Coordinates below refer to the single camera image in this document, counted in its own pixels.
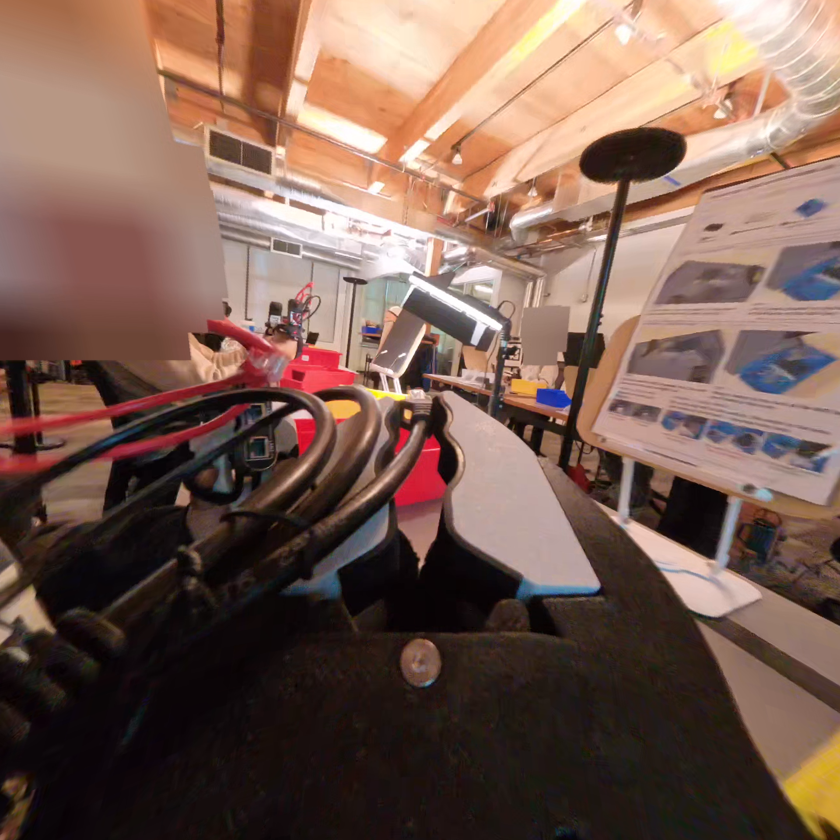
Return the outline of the wooden office desk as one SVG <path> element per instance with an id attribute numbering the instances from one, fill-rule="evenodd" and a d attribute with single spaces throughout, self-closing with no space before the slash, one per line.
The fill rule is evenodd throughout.
<path id="1" fill-rule="evenodd" d="M 433 392 L 456 392 L 478 407 L 485 410 L 489 408 L 491 398 L 489 387 L 441 374 L 425 374 L 423 381 Z M 498 419 L 521 440 L 525 440 L 537 455 L 542 453 L 544 435 L 564 437 L 568 408 L 546 406 L 538 402 L 534 396 L 507 392 L 503 393 L 500 399 Z"/>

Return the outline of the silver ventilation duct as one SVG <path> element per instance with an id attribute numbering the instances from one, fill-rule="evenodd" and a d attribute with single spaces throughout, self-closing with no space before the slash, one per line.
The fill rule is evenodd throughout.
<path id="1" fill-rule="evenodd" d="M 629 204 L 677 192 L 735 165 L 783 151 L 838 112 L 839 23 L 832 2 L 717 5 L 722 16 L 756 48 L 788 98 L 748 120 L 683 136 L 687 143 L 684 160 L 665 176 L 632 184 Z M 516 213 L 510 221 L 511 236 L 521 243 L 531 228 L 603 213 L 613 205 L 613 185 L 592 182 L 581 173 L 579 192 L 571 205 L 553 202 Z"/>

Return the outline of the instruction board on stand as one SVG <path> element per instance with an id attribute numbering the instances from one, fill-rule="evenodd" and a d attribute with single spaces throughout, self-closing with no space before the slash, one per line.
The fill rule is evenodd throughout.
<path id="1" fill-rule="evenodd" d="M 704 195 L 586 386 L 579 434 L 623 457 L 613 519 L 694 614 L 761 594 L 727 570 L 744 501 L 838 513 L 838 157 Z M 713 559 L 629 520 L 645 464 L 726 498 Z"/>

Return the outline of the large red plastic bin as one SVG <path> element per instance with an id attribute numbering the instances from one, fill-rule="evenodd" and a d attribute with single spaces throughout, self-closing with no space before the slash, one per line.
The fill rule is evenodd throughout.
<path id="1" fill-rule="evenodd" d="M 303 416 L 303 413 L 293 415 L 292 422 L 297 433 L 298 453 L 302 455 L 314 439 L 316 423 L 309 416 Z M 395 494 L 398 509 L 438 501 L 443 497 L 445 483 L 438 473 L 439 456 L 439 443 L 435 436 L 430 436 L 409 476 Z"/>

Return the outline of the thin black floor lamp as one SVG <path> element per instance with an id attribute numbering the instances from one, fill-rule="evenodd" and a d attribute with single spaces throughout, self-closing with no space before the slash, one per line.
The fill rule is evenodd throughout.
<path id="1" fill-rule="evenodd" d="M 367 279 L 359 276 L 345 276 L 343 281 L 349 285 L 350 287 L 350 314 L 348 318 L 348 324 L 346 329 L 346 341 L 345 341 L 345 352 L 344 352 L 344 366 L 348 370 L 352 370 L 353 366 L 351 363 L 351 350 L 352 350 L 352 343 L 354 340 L 354 332 L 355 332 L 355 309 L 356 309 L 356 300 L 358 297 L 358 292 L 360 287 L 366 286 L 368 283 Z"/>

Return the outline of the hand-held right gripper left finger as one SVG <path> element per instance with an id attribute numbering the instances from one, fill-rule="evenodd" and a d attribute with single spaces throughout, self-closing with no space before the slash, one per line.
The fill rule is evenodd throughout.
<path id="1" fill-rule="evenodd" d="M 400 436 L 398 400 L 392 396 L 377 396 L 375 401 L 381 416 L 380 431 L 371 453 L 362 460 L 361 466 L 350 472 L 352 483 L 336 503 L 337 507 L 371 483 L 394 455 Z M 320 561 L 310 580 L 295 581 L 283 590 L 282 596 L 372 597 L 374 583 L 384 580 L 384 572 L 375 571 L 375 566 L 384 562 L 395 529 L 395 508 L 387 501 Z"/>

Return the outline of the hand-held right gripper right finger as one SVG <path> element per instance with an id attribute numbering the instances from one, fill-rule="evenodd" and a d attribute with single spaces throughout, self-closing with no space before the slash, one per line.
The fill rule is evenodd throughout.
<path id="1" fill-rule="evenodd" d="M 538 457 L 454 392 L 435 398 L 443 506 L 434 568 L 494 601 L 593 596 L 601 583 Z"/>

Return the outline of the studio light panel on stand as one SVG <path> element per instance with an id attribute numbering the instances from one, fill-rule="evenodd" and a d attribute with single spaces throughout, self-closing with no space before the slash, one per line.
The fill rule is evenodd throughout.
<path id="1" fill-rule="evenodd" d="M 503 365 L 511 337 L 511 321 L 497 308 L 456 291 L 439 288 L 431 279 L 413 273 L 403 309 L 465 346 L 486 351 L 497 336 L 496 370 L 487 413 L 498 418 L 501 410 Z"/>

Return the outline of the small red plastic bin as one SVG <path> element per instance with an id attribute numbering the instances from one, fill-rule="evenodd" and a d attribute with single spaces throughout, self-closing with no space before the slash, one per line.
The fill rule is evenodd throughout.
<path id="1" fill-rule="evenodd" d="M 355 373 L 341 364 L 338 351 L 305 344 L 299 356 L 288 362 L 279 387 L 314 394 L 333 387 L 352 385 Z"/>

